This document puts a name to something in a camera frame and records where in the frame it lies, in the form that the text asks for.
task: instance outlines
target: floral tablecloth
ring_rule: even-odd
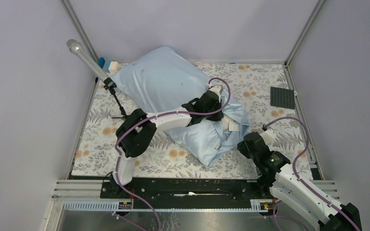
[[[235,99],[249,114],[250,131],[261,128],[263,123],[282,116],[295,116],[291,109],[270,106],[270,87],[288,88],[283,67],[280,64],[194,64],[210,77],[226,80]],[[118,98],[127,114],[137,105],[125,94]],[[73,176],[104,176],[116,165],[117,141],[115,132],[122,124],[117,103],[103,83],[98,85],[81,141],[76,150],[72,169]],[[279,151],[291,161],[304,149],[299,124],[282,120],[272,125],[277,133],[271,150]],[[298,160],[298,170],[303,177],[312,179],[305,155]],[[256,179],[252,160],[246,159],[236,149],[225,153],[211,167],[204,167],[198,159],[182,146],[173,142],[165,133],[157,133],[149,148],[138,157],[134,177],[209,178],[209,179]]]

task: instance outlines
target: pillow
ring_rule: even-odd
[[[208,90],[210,78],[171,48],[160,47],[123,67],[112,79],[144,112],[157,113],[199,98]],[[224,86],[222,103],[228,95]],[[235,148],[249,129],[247,113],[233,97],[223,113],[226,119],[222,121],[204,119],[199,124],[165,132],[209,167],[223,153]],[[229,121],[239,123],[239,131],[224,129]]]

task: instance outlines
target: table surface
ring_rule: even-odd
[[[270,106],[270,87],[288,88],[280,64],[194,64],[210,77],[227,81],[233,97],[239,100],[249,114],[250,131],[257,131],[262,124],[283,116],[296,117],[292,109]],[[117,92],[127,114],[137,105],[127,95]],[[104,85],[96,90],[87,123],[76,150],[73,176],[104,176],[116,165],[117,141],[115,132],[122,124],[117,103]],[[272,125],[277,133],[271,150],[279,151],[291,161],[304,149],[299,124],[281,120]],[[303,155],[297,169],[307,179],[312,179],[308,159]],[[165,133],[157,133],[149,148],[138,157],[134,177],[207,178],[207,179],[257,179],[252,160],[246,159],[236,149],[225,153],[211,167],[204,167],[199,160],[176,144]]]

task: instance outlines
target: white tag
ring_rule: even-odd
[[[239,131],[239,124],[235,121],[229,122],[229,131]]]

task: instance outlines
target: floor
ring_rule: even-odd
[[[270,87],[288,88],[286,76],[280,64],[194,64],[210,77],[226,80],[235,99],[249,114],[250,131],[258,130],[282,116],[295,116],[291,109],[270,106]],[[118,92],[127,114],[137,108],[125,94]],[[88,121],[76,151],[72,176],[104,176],[116,165],[117,141],[115,131],[122,124],[113,97],[101,83],[95,93]],[[279,151],[291,161],[304,149],[299,124],[282,120],[272,126],[277,133],[271,150]],[[298,160],[301,176],[312,179],[306,155]],[[255,166],[236,149],[225,153],[210,168],[188,153],[165,133],[154,136],[147,151],[135,163],[134,177],[209,178],[209,179],[256,179]]]

